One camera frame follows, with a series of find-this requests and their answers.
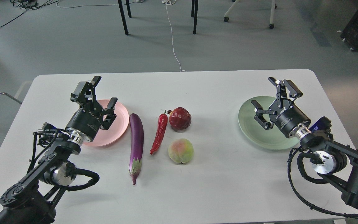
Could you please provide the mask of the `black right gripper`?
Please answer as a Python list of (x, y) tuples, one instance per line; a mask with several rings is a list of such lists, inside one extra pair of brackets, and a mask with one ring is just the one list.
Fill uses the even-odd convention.
[[(291, 80), (277, 80), (273, 77), (268, 77), (268, 80), (277, 89), (277, 99), (268, 110), (263, 109), (256, 100), (252, 100), (251, 103), (255, 107), (254, 119), (264, 129), (273, 129), (275, 124), (286, 138), (292, 138), (290, 133), (296, 126), (304, 124), (308, 127), (311, 123), (311, 119), (294, 104), (303, 93)], [(270, 116), (271, 122), (264, 118), (264, 114)]]

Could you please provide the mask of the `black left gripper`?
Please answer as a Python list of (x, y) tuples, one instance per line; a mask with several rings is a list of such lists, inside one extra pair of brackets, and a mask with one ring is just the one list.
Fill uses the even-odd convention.
[(118, 98), (97, 101), (95, 88), (99, 81), (101, 76), (95, 76), (90, 81), (79, 82), (71, 93), (71, 102), (77, 103), (80, 108), (74, 113), (65, 130), (68, 133), (81, 132), (87, 142), (94, 141), (100, 129), (108, 130), (117, 117), (115, 106)]

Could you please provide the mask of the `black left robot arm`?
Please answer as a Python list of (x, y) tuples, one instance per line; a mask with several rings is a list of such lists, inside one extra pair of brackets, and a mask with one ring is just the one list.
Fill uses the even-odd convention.
[(0, 224), (51, 224), (56, 205), (67, 191), (95, 185), (99, 175), (76, 168), (68, 158), (78, 155), (84, 142), (92, 142), (100, 129), (109, 129), (116, 118), (113, 97), (106, 108), (97, 101), (95, 88), (101, 80), (79, 82), (71, 101), (79, 105), (65, 129), (44, 123), (34, 132), (34, 147), (43, 146), (44, 156), (35, 155), (27, 174), (0, 197)]

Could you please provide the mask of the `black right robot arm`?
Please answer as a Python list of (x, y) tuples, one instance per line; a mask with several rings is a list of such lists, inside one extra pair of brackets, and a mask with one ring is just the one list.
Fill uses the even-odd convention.
[(318, 207), (302, 197), (295, 189), (291, 178), (291, 164), (297, 155), (297, 167), (301, 176), (314, 184), (331, 184), (341, 191), (341, 199), (358, 210), (358, 149), (336, 142), (331, 133), (331, 121), (321, 117), (314, 125), (295, 104), (302, 92), (291, 80), (268, 80), (276, 87), (276, 99), (268, 109), (256, 101), (254, 119), (264, 128), (274, 126), (286, 138), (297, 138), (300, 147), (291, 149), (287, 161), (287, 177), (295, 195), (311, 210), (321, 213), (358, 219), (358, 214), (337, 213)]

